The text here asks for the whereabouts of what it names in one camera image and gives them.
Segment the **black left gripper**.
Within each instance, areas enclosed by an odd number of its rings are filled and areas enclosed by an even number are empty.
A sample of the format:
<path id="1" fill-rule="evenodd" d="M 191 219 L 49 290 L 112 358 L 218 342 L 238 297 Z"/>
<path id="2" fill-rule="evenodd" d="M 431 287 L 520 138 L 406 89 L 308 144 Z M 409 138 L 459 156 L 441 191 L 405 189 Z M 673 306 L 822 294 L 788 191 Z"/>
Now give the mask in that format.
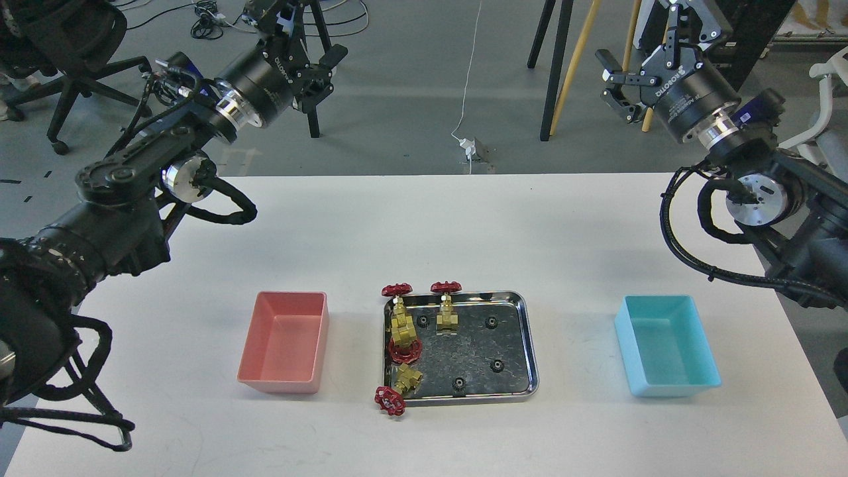
<path id="1" fill-rule="evenodd" d="M 334 91 L 333 70 L 348 54 L 341 44 L 295 73 L 295 64 L 303 63 L 296 39 L 305 36 L 303 14 L 310 6 L 311 1 L 255 1 L 255 29 L 263 40 L 231 64 L 234 127 L 267 127 L 288 107 L 310 113 Z"/>

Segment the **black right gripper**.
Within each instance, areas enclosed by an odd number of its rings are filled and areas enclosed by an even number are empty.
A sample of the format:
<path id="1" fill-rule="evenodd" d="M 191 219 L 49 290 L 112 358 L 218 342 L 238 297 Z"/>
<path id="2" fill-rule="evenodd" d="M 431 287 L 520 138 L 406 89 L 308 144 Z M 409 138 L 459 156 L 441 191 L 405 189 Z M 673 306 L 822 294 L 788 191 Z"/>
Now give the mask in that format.
<path id="1" fill-rule="evenodd" d="M 717 3 L 663 1 L 662 6 L 668 11 L 665 42 L 641 66 L 646 76 L 657 78 L 657 84 L 642 87 L 640 101 L 682 144 L 696 124 L 717 109 L 738 106 L 740 96 L 706 60 L 706 52 L 724 39 L 724 14 Z M 625 72 L 609 50 L 598 49 L 596 58 L 603 67 L 606 105 L 627 123 L 642 122 L 645 106 L 630 101 L 623 91 L 624 85 L 638 85 L 638 76 Z M 680 66 L 669 69 L 667 64 Z"/>

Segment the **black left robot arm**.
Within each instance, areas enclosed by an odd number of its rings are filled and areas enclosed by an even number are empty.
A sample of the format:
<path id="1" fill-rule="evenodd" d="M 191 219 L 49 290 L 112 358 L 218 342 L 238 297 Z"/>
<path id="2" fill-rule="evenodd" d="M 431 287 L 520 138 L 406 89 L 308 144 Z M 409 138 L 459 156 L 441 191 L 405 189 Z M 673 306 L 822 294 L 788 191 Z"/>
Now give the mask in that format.
<path id="1" fill-rule="evenodd" d="M 83 438 L 115 452 L 131 448 L 135 425 L 96 380 L 110 353 L 108 324 L 72 310 L 108 276 L 137 276 L 170 260 L 168 241 L 186 215 L 243 225 L 257 208 L 218 178 L 203 146 L 227 144 L 245 126 L 269 126 L 293 107 L 319 136 L 316 105 L 334 90 L 347 48 L 333 44 L 317 1 L 248 1 L 243 17 L 257 43 L 214 78 L 181 54 L 146 80 L 172 96 L 168 108 L 134 118 L 109 153 L 76 176 L 81 202 L 29 238 L 2 239 L 2 423 L 62 435 L 47 420 L 109 425 L 121 442 Z"/>

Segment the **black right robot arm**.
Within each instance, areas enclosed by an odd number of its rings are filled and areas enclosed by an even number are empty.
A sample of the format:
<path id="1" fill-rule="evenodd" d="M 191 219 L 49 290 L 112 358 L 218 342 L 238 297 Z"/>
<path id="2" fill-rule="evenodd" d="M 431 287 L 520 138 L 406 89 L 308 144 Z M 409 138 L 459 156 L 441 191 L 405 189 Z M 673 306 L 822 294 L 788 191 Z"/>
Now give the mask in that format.
<path id="1" fill-rule="evenodd" d="M 772 130 L 784 98 L 766 89 L 746 105 L 708 52 L 732 26 L 713 1 L 661 1 L 665 39 L 626 72 L 606 49 L 596 52 L 602 96 L 628 122 L 653 109 L 676 142 L 698 140 L 708 155 L 676 171 L 661 196 L 661 234 L 691 269 L 727 283 L 773 289 L 802 306 L 846 306 L 846 183 L 776 144 Z M 764 276 L 739 274 L 690 254 L 670 224 L 672 200 L 688 176 L 704 179 L 697 198 L 702 229 L 727 244 L 750 244 L 769 263 Z"/>

